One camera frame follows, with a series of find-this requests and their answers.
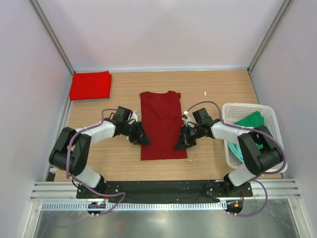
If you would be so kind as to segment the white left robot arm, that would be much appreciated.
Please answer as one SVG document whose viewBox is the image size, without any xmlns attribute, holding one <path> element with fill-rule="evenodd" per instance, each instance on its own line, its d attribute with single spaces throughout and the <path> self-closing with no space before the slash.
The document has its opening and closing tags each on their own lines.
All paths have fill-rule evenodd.
<svg viewBox="0 0 317 238">
<path fill-rule="evenodd" d="M 65 127 L 59 134 L 49 156 L 49 163 L 66 172 L 96 196 L 105 196 L 105 179 L 87 165 L 90 146 L 118 135 L 128 137 L 134 145 L 151 145 L 143 125 L 136 113 L 119 106 L 111 109 L 108 118 L 102 117 L 99 123 L 89 127 L 73 129 Z"/>
</svg>

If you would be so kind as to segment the dark red t shirt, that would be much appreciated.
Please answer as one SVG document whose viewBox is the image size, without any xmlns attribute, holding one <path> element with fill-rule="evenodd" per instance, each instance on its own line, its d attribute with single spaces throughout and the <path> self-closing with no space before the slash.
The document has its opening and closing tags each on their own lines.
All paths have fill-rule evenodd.
<svg viewBox="0 0 317 238">
<path fill-rule="evenodd" d="M 183 125 L 181 94 L 140 93 L 141 116 L 145 133 L 151 144 L 141 147 L 141 160 L 186 159 L 186 149 L 175 150 Z"/>
</svg>

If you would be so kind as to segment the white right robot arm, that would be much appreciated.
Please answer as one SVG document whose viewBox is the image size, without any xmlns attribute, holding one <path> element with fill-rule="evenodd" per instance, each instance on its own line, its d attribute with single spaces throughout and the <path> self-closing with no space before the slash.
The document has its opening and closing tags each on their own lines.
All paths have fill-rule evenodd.
<svg viewBox="0 0 317 238">
<path fill-rule="evenodd" d="M 193 112 L 193 118 L 185 111 L 182 115 L 184 124 L 174 147 L 175 150 L 196 146 L 197 139 L 209 137 L 222 139 L 240 146 L 243 162 L 223 178 L 226 193 L 238 193 L 243 185 L 262 174 L 269 174 L 270 169 L 280 166 L 276 173 L 286 167 L 285 151 L 264 125 L 242 127 L 225 122 L 222 118 L 212 119 L 205 108 Z"/>
</svg>

